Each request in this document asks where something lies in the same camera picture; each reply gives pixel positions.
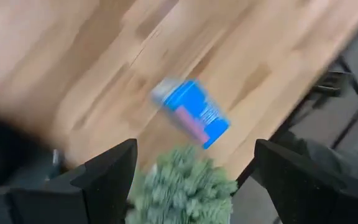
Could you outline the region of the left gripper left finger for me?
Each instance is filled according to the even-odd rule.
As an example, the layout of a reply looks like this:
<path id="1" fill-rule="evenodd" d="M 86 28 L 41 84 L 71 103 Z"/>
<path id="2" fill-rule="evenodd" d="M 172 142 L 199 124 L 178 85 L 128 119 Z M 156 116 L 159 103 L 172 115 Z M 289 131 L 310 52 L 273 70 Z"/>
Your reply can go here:
<path id="1" fill-rule="evenodd" d="M 82 190 L 89 224 L 117 224 L 123 217 L 137 163 L 137 140 L 127 139 L 85 162 L 71 181 Z"/>

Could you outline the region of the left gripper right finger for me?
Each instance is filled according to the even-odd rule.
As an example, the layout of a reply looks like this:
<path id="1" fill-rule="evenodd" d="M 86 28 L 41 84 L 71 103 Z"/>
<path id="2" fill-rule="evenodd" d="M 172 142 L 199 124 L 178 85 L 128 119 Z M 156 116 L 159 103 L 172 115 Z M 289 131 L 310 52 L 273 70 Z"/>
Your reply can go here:
<path id="1" fill-rule="evenodd" d="M 345 224 L 338 193 L 343 181 L 309 158 L 264 139 L 256 140 L 254 159 L 283 224 Z"/>

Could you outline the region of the green artificial plant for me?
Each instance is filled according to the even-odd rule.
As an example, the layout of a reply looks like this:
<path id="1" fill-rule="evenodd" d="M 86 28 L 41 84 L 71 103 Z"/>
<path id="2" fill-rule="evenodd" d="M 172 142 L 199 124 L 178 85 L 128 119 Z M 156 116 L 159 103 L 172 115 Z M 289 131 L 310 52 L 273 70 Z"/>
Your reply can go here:
<path id="1" fill-rule="evenodd" d="M 136 170 L 125 224 L 229 224 L 237 182 L 193 147 L 158 156 Z"/>

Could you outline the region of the blue Rice Krispies box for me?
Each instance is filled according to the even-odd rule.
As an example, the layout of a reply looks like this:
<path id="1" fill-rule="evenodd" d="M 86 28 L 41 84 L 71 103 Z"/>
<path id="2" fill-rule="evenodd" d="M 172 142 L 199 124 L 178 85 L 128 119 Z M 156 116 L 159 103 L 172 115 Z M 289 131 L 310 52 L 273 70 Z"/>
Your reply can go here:
<path id="1" fill-rule="evenodd" d="M 230 127 L 230 121 L 195 79 L 163 79 L 152 98 L 195 140 L 208 149 Z"/>

